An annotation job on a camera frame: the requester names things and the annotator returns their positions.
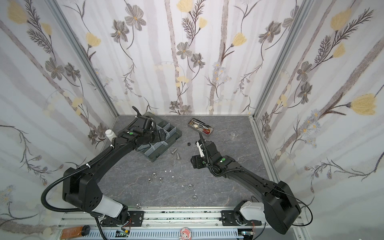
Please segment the pink figurine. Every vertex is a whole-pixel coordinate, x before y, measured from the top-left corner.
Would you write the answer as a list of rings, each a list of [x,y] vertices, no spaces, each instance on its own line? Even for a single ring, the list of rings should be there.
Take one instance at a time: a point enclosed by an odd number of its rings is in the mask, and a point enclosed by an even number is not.
[[[192,232],[188,228],[182,228],[180,230],[180,237],[179,240],[191,240],[192,239]]]

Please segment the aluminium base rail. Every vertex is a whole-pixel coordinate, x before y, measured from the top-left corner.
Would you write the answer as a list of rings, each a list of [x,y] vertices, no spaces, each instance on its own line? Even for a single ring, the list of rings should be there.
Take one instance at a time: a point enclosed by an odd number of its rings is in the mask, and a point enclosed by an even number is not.
[[[240,240],[255,236],[263,239],[310,239],[308,231],[297,225],[286,235],[275,232],[261,220],[244,226],[234,221],[233,207],[140,207],[129,208],[132,223],[124,233],[119,227],[103,227],[111,240],[176,240],[183,228],[189,228],[194,240]]]

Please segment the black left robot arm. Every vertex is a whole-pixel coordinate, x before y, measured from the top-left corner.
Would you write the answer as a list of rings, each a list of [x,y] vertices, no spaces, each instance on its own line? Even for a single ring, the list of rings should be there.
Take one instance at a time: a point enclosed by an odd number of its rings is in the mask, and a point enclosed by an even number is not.
[[[116,226],[125,226],[131,217],[127,206],[107,196],[98,183],[103,176],[124,156],[140,148],[166,140],[165,130],[159,129],[155,120],[137,112],[135,119],[116,136],[111,145],[95,158],[77,169],[69,168],[63,177],[50,184],[41,195],[42,205],[53,212],[86,212],[94,218],[105,216]],[[48,203],[49,191],[63,185],[63,200],[71,209],[57,208]]]

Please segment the green compartment organizer box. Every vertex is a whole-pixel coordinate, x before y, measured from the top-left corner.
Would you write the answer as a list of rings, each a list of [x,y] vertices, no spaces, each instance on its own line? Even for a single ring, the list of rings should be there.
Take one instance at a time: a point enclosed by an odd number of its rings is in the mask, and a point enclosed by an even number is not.
[[[144,114],[146,117],[152,118],[157,124],[158,130],[163,130],[165,140],[157,143],[150,143],[137,148],[148,160],[155,162],[159,156],[165,153],[181,136],[182,131],[165,119],[155,116],[150,112]]]

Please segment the clear plastic measuring beaker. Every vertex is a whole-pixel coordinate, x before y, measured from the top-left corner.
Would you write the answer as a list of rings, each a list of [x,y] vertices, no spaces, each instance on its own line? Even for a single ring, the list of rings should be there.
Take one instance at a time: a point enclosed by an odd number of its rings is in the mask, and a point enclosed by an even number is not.
[[[231,134],[230,134],[230,139],[231,139],[231,141],[236,141],[236,140],[237,140],[237,137],[238,137],[238,133],[236,133],[236,132],[231,132]]]

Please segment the white plastic bottle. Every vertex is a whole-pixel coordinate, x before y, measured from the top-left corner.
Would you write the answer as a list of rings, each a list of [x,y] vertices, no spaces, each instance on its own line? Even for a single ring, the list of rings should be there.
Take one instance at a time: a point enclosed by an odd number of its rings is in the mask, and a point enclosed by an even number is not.
[[[110,130],[110,129],[108,129],[108,130],[105,131],[105,135],[106,135],[106,137],[107,137],[111,142],[117,137],[117,135],[115,134],[115,132],[114,132],[113,130]]]

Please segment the orange object on rail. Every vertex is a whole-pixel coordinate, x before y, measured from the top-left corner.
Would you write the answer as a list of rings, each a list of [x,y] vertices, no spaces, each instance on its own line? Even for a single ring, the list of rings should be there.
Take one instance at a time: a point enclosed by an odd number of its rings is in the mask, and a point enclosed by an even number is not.
[[[89,225],[66,228],[62,230],[60,240],[69,240],[79,237],[85,237],[90,233],[91,227]]]

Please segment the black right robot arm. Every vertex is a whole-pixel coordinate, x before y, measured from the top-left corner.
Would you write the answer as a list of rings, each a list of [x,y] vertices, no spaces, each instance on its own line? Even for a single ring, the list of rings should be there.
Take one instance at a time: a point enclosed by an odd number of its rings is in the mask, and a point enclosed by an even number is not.
[[[254,174],[232,157],[221,155],[215,143],[206,141],[202,135],[196,146],[199,154],[191,157],[194,169],[207,168],[214,177],[235,181],[259,197],[260,200],[256,203],[243,200],[236,205],[234,218],[237,224],[263,222],[282,235],[290,227],[297,226],[295,222],[302,209],[309,206],[294,196],[287,183],[276,183]]]

